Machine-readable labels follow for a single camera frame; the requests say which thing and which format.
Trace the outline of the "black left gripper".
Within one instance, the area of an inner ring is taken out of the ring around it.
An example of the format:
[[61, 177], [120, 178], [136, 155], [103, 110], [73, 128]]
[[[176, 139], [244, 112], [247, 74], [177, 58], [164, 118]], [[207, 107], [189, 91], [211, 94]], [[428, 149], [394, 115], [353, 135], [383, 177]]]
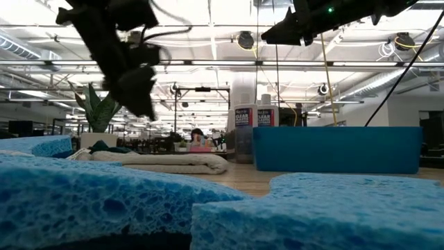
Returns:
[[[156, 65], [160, 62], [159, 46], [144, 43], [145, 31], [159, 24], [149, 0], [118, 0], [114, 3], [114, 20], [118, 30], [130, 31], [125, 45], [134, 64]], [[149, 65], [132, 69], [119, 78], [106, 76], [103, 89], [133, 115], [156, 120], [151, 100], [155, 72]]]

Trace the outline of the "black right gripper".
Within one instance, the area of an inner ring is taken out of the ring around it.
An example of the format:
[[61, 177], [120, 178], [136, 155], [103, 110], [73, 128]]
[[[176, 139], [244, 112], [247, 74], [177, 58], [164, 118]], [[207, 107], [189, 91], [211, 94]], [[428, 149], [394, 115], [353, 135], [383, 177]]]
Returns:
[[267, 44], [310, 45], [320, 33], [350, 23], [350, 0], [294, 0], [281, 22], [261, 34]]

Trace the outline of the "dark green cloth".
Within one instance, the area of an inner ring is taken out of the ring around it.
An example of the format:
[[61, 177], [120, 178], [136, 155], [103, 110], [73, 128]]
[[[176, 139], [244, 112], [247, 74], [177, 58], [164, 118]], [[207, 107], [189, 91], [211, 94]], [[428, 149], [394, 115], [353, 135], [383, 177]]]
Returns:
[[130, 153], [131, 149], [126, 147], [109, 147], [104, 141], [99, 140], [94, 145], [88, 147], [90, 153], [93, 154], [97, 151], [108, 151], [112, 153]]

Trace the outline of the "grey waffle towel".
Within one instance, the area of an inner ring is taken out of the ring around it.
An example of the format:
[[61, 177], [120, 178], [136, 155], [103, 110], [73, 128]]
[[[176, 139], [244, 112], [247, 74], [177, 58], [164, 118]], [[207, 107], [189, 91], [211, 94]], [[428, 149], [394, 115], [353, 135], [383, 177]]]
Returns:
[[81, 149], [69, 156], [70, 160], [89, 160], [119, 162], [123, 167], [150, 172], [170, 174], [222, 174], [227, 171], [229, 162], [224, 158], [211, 153], [187, 154], [138, 154], [114, 153], [109, 151], [95, 151]]

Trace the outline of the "blue cellulose sponge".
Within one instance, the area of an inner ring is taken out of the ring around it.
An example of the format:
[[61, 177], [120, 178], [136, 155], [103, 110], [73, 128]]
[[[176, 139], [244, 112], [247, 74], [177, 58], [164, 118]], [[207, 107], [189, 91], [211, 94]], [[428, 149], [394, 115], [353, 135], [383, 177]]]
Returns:
[[20, 152], [47, 158], [66, 158], [73, 152], [68, 135], [0, 139], [0, 151]]
[[444, 187], [398, 176], [284, 174], [264, 197], [195, 205], [190, 250], [444, 250]]
[[189, 244], [196, 204], [247, 194], [111, 162], [0, 155], [0, 250]]

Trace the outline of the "green plant in white pot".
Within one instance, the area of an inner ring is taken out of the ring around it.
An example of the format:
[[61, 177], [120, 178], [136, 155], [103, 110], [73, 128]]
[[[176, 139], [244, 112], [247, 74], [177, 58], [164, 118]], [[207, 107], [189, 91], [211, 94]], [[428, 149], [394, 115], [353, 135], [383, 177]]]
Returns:
[[69, 82], [69, 86], [74, 93], [77, 104], [85, 111], [86, 120], [92, 130], [81, 134], [80, 147], [89, 148], [98, 141], [103, 141], [108, 147], [115, 147], [118, 136], [113, 133], [106, 133], [106, 131], [114, 115], [120, 111], [121, 106], [112, 98], [110, 93], [101, 99], [91, 83], [83, 86], [84, 98], [77, 93], [71, 82]]

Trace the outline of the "white building column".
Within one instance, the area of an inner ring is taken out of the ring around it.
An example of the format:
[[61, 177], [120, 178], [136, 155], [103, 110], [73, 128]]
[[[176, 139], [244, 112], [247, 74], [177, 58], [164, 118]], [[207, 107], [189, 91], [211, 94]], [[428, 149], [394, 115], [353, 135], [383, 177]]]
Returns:
[[241, 96], [247, 94], [251, 103], [255, 103], [256, 82], [253, 80], [234, 81], [230, 86], [230, 104], [235, 106], [241, 103]]

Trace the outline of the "person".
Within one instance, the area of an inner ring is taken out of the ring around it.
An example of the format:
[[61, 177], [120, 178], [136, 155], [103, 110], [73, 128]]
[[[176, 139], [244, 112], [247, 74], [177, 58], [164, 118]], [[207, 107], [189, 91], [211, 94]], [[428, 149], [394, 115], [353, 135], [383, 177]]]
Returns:
[[204, 147], [205, 136], [199, 128], [194, 128], [191, 131], [191, 147]]

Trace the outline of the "black equipment box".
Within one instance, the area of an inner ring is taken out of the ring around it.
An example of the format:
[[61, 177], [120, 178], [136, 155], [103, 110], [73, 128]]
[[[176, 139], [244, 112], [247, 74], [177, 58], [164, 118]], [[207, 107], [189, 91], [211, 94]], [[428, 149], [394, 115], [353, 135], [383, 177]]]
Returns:
[[279, 108], [280, 126], [302, 126], [302, 110], [300, 108]]

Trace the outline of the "brown two-compartment tray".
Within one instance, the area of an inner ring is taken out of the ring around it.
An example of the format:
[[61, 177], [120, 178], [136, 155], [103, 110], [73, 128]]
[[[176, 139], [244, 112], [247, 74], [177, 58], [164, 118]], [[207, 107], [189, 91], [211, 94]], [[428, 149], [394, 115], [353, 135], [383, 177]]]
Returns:
[[253, 163], [253, 128], [239, 127], [226, 134], [227, 159], [233, 163]]

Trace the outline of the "blue plastic bin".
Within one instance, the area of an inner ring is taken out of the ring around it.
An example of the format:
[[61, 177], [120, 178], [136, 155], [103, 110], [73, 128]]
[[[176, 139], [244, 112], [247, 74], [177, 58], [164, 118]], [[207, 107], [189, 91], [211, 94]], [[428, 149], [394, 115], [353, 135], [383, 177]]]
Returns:
[[257, 127], [254, 165], [268, 172], [415, 174], [420, 127]]

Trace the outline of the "black distant rig frame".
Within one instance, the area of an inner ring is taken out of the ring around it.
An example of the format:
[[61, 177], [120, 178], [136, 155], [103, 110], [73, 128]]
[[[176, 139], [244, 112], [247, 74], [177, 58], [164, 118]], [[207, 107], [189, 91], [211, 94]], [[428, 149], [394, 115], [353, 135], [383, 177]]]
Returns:
[[[182, 94], [181, 97], [184, 97], [189, 91], [194, 91], [194, 92], [211, 92], [211, 91], [215, 91], [217, 92], [220, 96], [223, 97], [223, 99], [228, 103], [228, 110], [231, 108], [231, 96], [230, 96], [230, 88], [221, 88], [221, 87], [177, 87], [175, 85], [176, 89], [175, 89], [175, 93], [174, 93], [174, 123], [173, 123], [173, 132], [176, 133], [177, 132], [177, 108], [178, 108], [178, 91], [182, 91], [184, 90], [185, 92]], [[221, 94], [221, 91], [225, 91], [228, 93], [228, 98], [225, 98], [225, 96], [223, 96]]]

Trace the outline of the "silver air duct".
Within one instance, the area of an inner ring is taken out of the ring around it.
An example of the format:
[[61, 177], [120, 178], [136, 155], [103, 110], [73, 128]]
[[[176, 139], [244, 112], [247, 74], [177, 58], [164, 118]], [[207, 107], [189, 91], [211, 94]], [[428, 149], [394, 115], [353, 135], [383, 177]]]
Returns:
[[19, 62], [22, 62], [23, 66], [36, 66], [52, 72], [61, 70], [61, 66], [53, 63], [54, 60], [62, 59], [57, 53], [33, 47], [3, 31], [0, 31], [0, 51], [14, 54], [19, 58]]
[[[409, 71], [402, 78], [402, 81], [410, 81], [416, 76], [420, 76], [420, 71], [432, 68], [444, 68], [444, 42], [426, 50], [420, 54], [422, 60], [417, 58], [415, 63], [411, 66]], [[343, 93], [338, 100], [345, 101], [358, 98], [366, 98], [372, 94], [377, 94], [382, 90], [391, 88], [405, 68], [409, 65], [409, 62], [404, 62], [404, 66], [400, 69], [396, 69], [390, 72], [383, 72], [372, 76], [365, 81], [360, 82], [356, 88], [350, 88], [347, 92]]]

